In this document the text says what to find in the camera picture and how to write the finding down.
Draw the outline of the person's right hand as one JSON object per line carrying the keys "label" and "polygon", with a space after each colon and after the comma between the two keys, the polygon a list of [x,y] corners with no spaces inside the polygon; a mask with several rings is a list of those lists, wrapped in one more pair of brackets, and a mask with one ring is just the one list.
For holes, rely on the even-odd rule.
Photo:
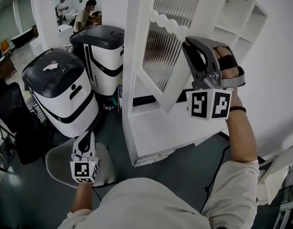
{"label": "person's right hand", "polygon": [[243,69],[238,66],[231,51],[222,46],[212,48],[216,56],[223,79],[232,79],[244,74]]}

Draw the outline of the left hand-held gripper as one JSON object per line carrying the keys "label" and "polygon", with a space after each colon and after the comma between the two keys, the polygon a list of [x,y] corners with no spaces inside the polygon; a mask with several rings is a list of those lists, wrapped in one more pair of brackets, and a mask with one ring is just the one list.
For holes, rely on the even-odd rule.
{"label": "left hand-held gripper", "polygon": [[86,131],[73,143],[72,178],[77,183],[94,183],[99,171],[99,159],[96,155],[96,141],[92,130]]}

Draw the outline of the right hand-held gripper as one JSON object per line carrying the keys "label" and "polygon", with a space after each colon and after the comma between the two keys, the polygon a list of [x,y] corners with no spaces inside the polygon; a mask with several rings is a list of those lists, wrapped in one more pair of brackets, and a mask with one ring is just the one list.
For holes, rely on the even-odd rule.
{"label": "right hand-held gripper", "polygon": [[[212,50],[216,41],[188,36],[182,50],[195,80],[201,80],[219,70],[219,63]],[[245,85],[245,73],[239,66],[239,76],[221,80],[214,86],[186,91],[189,116],[201,120],[227,119],[233,90]]]}

